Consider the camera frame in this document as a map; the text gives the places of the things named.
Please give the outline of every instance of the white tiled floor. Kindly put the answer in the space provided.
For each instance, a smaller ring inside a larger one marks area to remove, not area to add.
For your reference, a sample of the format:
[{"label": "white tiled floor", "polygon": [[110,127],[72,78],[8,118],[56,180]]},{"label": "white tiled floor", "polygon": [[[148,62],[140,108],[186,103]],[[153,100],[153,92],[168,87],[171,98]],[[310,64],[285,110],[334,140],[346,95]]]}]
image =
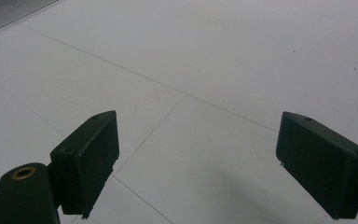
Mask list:
[{"label": "white tiled floor", "polygon": [[283,110],[358,144],[358,1],[62,0],[0,30],[0,176],[111,109],[74,223],[336,223],[274,150]]}]

